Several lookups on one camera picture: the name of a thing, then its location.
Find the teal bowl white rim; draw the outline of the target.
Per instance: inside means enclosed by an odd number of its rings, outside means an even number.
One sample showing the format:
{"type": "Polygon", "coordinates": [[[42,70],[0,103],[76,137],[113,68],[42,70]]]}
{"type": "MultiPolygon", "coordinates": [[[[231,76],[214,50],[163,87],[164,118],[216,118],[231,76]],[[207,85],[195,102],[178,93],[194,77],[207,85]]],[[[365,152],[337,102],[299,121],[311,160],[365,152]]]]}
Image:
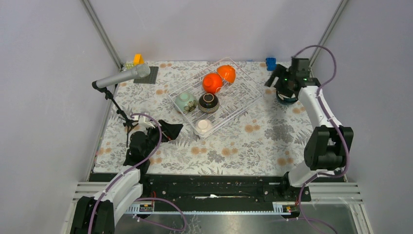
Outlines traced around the teal bowl white rim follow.
{"type": "Polygon", "coordinates": [[[277,101],[282,105],[292,105],[298,101],[298,98],[293,94],[292,97],[285,96],[279,91],[276,92],[277,101]]]}

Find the white pink bowl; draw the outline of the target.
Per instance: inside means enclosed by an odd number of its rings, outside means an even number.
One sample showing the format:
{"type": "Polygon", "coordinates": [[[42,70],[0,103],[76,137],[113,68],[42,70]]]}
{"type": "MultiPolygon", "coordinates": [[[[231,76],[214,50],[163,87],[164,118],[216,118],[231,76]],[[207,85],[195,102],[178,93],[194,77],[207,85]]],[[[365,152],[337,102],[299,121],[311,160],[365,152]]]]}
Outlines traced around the white pink bowl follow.
{"type": "Polygon", "coordinates": [[[212,122],[209,119],[202,119],[195,123],[195,134],[202,135],[207,133],[213,127],[212,122]]]}

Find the orange bowl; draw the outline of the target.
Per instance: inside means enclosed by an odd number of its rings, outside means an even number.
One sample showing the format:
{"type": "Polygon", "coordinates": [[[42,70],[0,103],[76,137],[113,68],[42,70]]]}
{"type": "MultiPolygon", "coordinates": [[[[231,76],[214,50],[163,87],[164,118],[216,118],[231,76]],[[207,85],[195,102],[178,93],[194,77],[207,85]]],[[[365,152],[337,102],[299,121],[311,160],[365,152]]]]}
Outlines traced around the orange bowl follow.
{"type": "Polygon", "coordinates": [[[223,81],[217,73],[209,73],[204,76],[202,86],[205,92],[215,94],[223,87],[223,81]]]}
{"type": "Polygon", "coordinates": [[[236,71],[231,65],[222,65],[217,68],[217,74],[229,83],[234,83],[236,79],[236,71]]]}

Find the orange bowl front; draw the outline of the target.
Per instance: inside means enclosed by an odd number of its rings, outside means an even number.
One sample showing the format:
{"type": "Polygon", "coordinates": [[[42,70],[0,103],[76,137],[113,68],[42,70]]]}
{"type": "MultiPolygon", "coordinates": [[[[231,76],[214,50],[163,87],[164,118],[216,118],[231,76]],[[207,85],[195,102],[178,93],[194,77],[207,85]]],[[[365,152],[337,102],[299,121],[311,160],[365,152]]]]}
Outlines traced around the orange bowl front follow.
{"type": "Polygon", "coordinates": [[[215,94],[223,87],[223,81],[217,73],[209,73],[204,76],[202,86],[205,92],[215,94]]]}

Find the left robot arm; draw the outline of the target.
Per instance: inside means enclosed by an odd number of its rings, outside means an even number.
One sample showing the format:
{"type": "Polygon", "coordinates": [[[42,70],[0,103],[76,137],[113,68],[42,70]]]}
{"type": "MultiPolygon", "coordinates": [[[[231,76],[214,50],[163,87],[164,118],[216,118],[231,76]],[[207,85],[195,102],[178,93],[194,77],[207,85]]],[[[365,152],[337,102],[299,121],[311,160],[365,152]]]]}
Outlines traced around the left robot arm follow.
{"type": "Polygon", "coordinates": [[[161,143],[177,139],[183,124],[157,121],[145,113],[133,114],[132,127],[140,124],[145,130],[127,134],[129,148],[120,172],[102,190],[78,200],[70,233],[113,234],[132,203],[149,198],[150,185],[141,179],[149,168],[150,158],[161,143]]]}

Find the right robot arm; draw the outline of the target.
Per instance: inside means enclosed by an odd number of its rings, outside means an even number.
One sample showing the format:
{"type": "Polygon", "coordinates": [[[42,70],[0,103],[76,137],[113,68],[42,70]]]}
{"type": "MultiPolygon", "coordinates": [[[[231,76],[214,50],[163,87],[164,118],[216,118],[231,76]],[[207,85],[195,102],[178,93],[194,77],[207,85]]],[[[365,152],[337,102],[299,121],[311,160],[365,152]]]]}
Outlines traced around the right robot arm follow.
{"type": "Polygon", "coordinates": [[[267,87],[276,89],[280,103],[299,101],[306,109],[313,132],[303,151],[303,162],[284,174],[273,191],[265,190],[265,198],[301,201],[305,187],[319,176],[335,177],[336,169],[347,168],[354,132],[344,127],[332,114],[322,93],[322,85],[310,76],[309,59],[292,58],[290,67],[276,65],[267,87]]]}

